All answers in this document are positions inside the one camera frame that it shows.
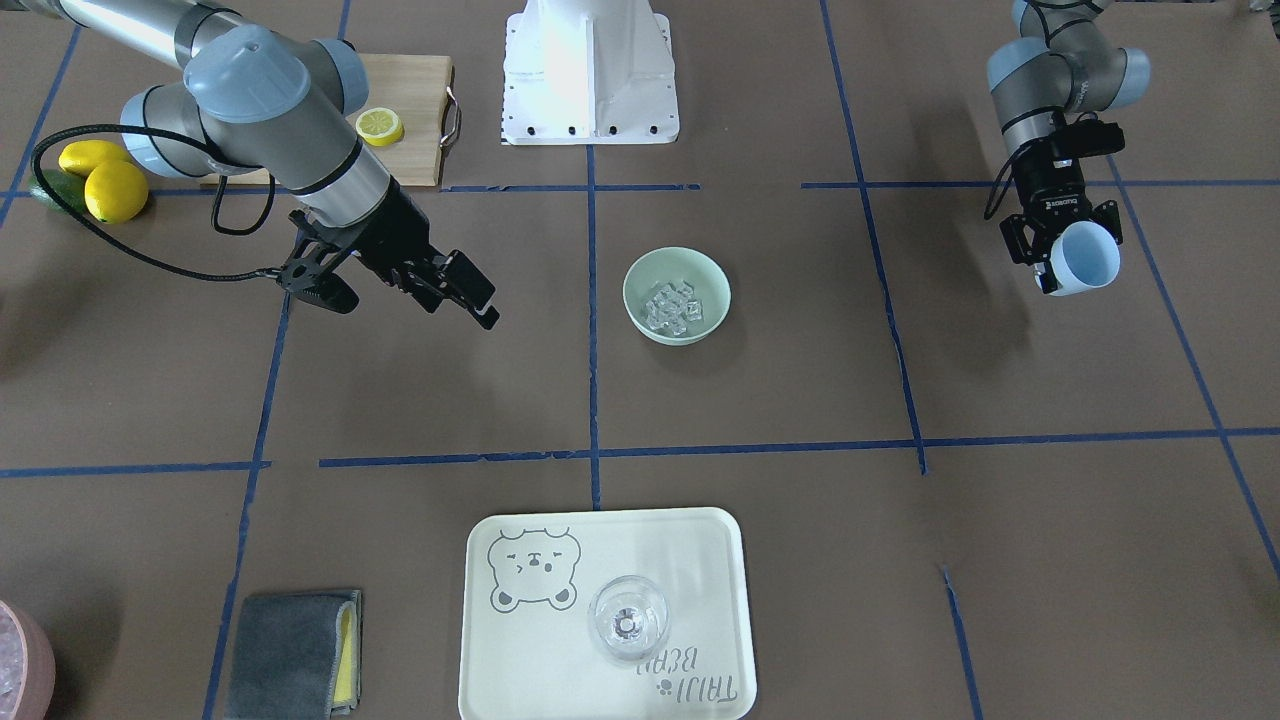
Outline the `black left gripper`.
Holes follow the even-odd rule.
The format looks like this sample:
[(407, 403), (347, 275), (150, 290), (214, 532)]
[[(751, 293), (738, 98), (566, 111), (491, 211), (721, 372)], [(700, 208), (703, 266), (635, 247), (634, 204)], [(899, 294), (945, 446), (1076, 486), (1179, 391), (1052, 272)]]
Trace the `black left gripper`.
[(1105, 228), (1117, 246), (1123, 243), (1117, 201), (1094, 205), (1087, 197), (1080, 160), (1120, 152), (1125, 146), (1120, 126), (1065, 126), (1015, 151), (1012, 181), (1023, 214), (1002, 219), (1000, 231), (1012, 261), (1032, 268), (1042, 293), (1059, 290), (1051, 261), (1059, 237), (1041, 225), (1091, 220)]

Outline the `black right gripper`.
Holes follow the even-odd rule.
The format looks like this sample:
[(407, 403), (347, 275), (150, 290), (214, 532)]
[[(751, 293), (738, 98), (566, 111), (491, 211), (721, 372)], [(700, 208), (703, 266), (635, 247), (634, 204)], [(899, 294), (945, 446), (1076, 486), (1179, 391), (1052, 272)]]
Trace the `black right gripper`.
[[(319, 214), (312, 217), (324, 224)], [(406, 292), (426, 313), (454, 304), (485, 331), (500, 319), (492, 304), (495, 286), (461, 250), (444, 255), (430, 245), (429, 219), (398, 181), (390, 181), (385, 196), (364, 219), (326, 227), (346, 231), (349, 258), (356, 255), (380, 282)]]

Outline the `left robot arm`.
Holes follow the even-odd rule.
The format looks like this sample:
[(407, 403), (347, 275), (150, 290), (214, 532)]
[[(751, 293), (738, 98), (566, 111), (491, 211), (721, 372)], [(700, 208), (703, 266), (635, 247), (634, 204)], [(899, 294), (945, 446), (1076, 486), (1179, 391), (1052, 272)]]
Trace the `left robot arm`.
[(1055, 297), (1103, 288), (1123, 264), (1119, 205), (1089, 200), (1082, 163), (1125, 147), (1123, 129), (1101, 113), (1140, 100), (1152, 64), (1144, 51), (1106, 40), (1097, 27), (1105, 9), (1103, 1), (1015, 1), (1018, 37), (987, 63), (1007, 160), (984, 215), (1016, 193), (1001, 236), (1012, 261)]

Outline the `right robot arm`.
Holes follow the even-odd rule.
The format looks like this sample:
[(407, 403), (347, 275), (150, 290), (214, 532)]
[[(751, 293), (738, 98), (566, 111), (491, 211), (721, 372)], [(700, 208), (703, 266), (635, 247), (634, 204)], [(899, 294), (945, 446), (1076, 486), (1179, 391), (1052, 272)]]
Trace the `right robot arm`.
[(118, 133), (146, 170), (220, 178), (264, 169), (273, 190), (300, 202), (298, 236), (278, 268), (256, 277), (332, 313), (357, 293), (338, 275), (348, 258), (428, 313), (443, 302), (490, 329), (494, 284), (461, 251), (430, 245), (430, 223), (349, 123), (369, 99), (355, 49), (338, 38), (297, 42), (211, 1), (5, 1), (6, 12), (69, 20), (182, 72), (180, 82), (128, 101), (115, 124), (79, 126), (37, 143), (42, 155), (82, 135)]

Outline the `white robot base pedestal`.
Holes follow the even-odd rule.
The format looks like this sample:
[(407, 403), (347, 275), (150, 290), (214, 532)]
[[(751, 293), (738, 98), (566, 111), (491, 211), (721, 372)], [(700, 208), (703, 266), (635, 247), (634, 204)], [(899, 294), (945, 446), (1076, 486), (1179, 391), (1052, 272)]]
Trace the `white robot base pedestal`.
[(502, 143), (678, 140), (671, 23), (650, 3), (527, 1), (504, 40)]

